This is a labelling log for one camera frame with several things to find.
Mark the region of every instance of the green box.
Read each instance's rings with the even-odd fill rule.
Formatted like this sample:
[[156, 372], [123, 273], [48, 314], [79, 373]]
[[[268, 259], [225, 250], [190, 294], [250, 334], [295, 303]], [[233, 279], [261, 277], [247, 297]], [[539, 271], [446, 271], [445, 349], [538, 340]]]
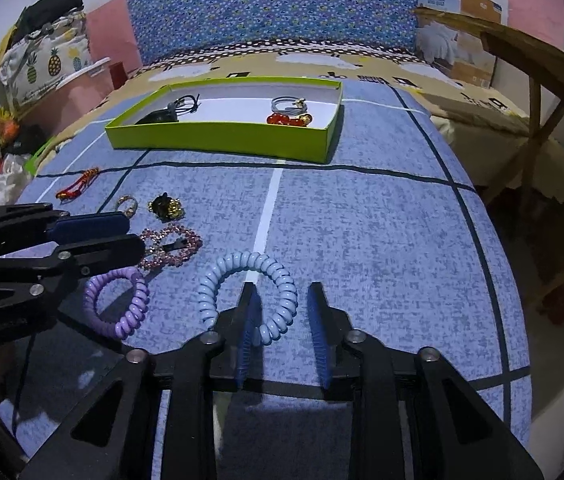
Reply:
[[[178, 123], [135, 124], [183, 95], [200, 94], [199, 109]], [[274, 97], [305, 98], [307, 127], [267, 124]], [[342, 99], [339, 81], [305, 77], [206, 79], [160, 88], [107, 124], [114, 148], [246, 153], [326, 162]]]

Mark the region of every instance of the floor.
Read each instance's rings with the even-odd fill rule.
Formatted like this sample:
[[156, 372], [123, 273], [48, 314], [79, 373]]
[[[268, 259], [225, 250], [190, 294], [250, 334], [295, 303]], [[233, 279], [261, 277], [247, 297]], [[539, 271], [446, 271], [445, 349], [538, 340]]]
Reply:
[[[539, 277], [530, 251], [522, 240], [503, 240], [520, 295], [534, 290]], [[529, 453], [545, 480], [555, 479], [564, 468], [564, 325], [555, 326], [537, 312], [526, 311], [531, 358], [533, 419]]]

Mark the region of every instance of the spiral hair tie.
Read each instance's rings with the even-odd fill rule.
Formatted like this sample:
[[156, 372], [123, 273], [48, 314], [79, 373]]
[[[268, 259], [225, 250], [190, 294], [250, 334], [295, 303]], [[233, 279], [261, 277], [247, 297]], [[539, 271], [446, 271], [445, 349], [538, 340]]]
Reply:
[[198, 308], [206, 330], [217, 321], [217, 291], [221, 281], [239, 270], [257, 270], [267, 275], [280, 293], [280, 300], [273, 316], [269, 317], [253, 335], [253, 346], [270, 345], [286, 333], [297, 313], [297, 288], [288, 270], [276, 259], [267, 254], [249, 251], [227, 254], [217, 258], [215, 264], [200, 280], [197, 288]]
[[[129, 280], [135, 291], [132, 300], [130, 300], [128, 310], [117, 323], [102, 321], [97, 313], [97, 298], [99, 297], [99, 293], [102, 292], [102, 289], [108, 285], [108, 283], [121, 278]], [[141, 322], [145, 318], [145, 313], [148, 310], [148, 306], [146, 305], [148, 298], [149, 290], [146, 287], [142, 273], [137, 268], [125, 267], [124, 269], [115, 269], [106, 274], [93, 276], [88, 280], [84, 288], [84, 314], [86, 315], [88, 324], [95, 332], [105, 337], [123, 341], [140, 327]]]

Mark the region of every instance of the polka dot fabric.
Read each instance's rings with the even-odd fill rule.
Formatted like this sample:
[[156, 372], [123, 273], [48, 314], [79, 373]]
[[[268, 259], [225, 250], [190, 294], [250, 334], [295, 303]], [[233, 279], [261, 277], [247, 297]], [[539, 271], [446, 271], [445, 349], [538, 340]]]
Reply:
[[127, 0], [145, 64], [244, 41], [311, 38], [412, 49], [417, 0]]

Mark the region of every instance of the blue tablecloth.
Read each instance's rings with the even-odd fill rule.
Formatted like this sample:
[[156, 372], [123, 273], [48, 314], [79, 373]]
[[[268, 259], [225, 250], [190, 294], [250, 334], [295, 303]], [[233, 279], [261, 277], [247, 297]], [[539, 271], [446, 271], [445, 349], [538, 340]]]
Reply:
[[[184, 266], [151, 275], [151, 309], [130, 346], [161, 352], [199, 333], [195, 289], [201, 273], [217, 256], [259, 244], [294, 276], [299, 309], [289, 331], [264, 349], [253, 376], [318, 384], [303, 306], [309, 283], [320, 281], [332, 306], [387, 346], [440, 349], [526, 444], [531, 383], [513, 275], [469, 178], [408, 93], [346, 81], [341, 133], [324, 166], [223, 153], [113, 150], [102, 120], [140, 97], [86, 127], [20, 199], [59, 206], [55, 193], [76, 173], [98, 166], [106, 171], [62, 208], [71, 214], [110, 211], [119, 196], [132, 194], [140, 208], [130, 230], [140, 233], [161, 225], [145, 207], [149, 200], [166, 191], [182, 201], [182, 224], [204, 245]], [[50, 250], [42, 246], [26, 254]], [[244, 277], [223, 283], [220, 310], [235, 305]], [[102, 295], [108, 319], [126, 307], [127, 287], [114, 283]], [[258, 289], [266, 315], [276, 291], [266, 279]], [[83, 320], [81, 290], [61, 311]], [[26, 346], [19, 342], [22, 356]], [[62, 323], [39, 334], [17, 414], [25, 451], [33, 454], [119, 358]], [[15, 380], [9, 384], [11, 393], [16, 387]], [[10, 425], [12, 400], [0, 405], [0, 414]], [[346, 478], [348, 404], [241, 393], [233, 396], [223, 426], [220, 478], [270, 474], [267, 463], [277, 464], [272, 478], [297, 478], [300, 472], [303, 478]]]

